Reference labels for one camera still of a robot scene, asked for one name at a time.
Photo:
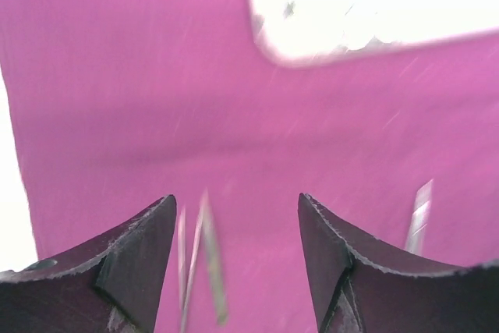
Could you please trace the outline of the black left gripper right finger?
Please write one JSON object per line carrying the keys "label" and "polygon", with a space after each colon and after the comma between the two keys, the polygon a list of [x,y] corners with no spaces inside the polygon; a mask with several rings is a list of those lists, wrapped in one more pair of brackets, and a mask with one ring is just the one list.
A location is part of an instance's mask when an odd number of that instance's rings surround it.
{"label": "black left gripper right finger", "polygon": [[300,194],[299,229],[320,332],[496,332],[498,262],[420,257]]}

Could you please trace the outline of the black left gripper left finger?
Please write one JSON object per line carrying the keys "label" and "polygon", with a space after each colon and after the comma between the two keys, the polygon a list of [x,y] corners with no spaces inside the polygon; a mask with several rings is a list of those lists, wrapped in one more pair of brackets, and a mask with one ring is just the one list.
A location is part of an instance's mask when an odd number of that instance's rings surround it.
{"label": "black left gripper left finger", "polygon": [[1,273],[3,332],[152,332],[175,231],[174,196],[21,271]]}

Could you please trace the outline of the thin pointed steel tweezers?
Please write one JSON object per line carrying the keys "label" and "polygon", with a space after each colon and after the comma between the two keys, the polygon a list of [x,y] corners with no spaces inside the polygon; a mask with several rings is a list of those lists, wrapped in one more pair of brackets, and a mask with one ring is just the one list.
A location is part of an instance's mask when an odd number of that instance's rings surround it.
{"label": "thin pointed steel tweezers", "polygon": [[221,247],[215,225],[214,213],[207,190],[200,197],[198,214],[190,252],[186,249],[186,209],[182,208],[177,225],[178,285],[179,285],[179,331],[186,331],[189,306],[196,279],[197,261],[205,260],[207,280],[214,305],[216,323],[223,325],[228,319],[228,300],[223,275]]}

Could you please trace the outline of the purple surgical cloth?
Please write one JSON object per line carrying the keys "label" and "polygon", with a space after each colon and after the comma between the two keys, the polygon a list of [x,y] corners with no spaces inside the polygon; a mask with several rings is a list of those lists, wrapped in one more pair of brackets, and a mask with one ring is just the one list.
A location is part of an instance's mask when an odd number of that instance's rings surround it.
{"label": "purple surgical cloth", "polygon": [[1,65],[38,255],[208,192],[225,332],[316,331],[301,193],[403,246],[432,181],[424,255],[498,256],[495,36],[286,69],[247,0],[1,0]]}

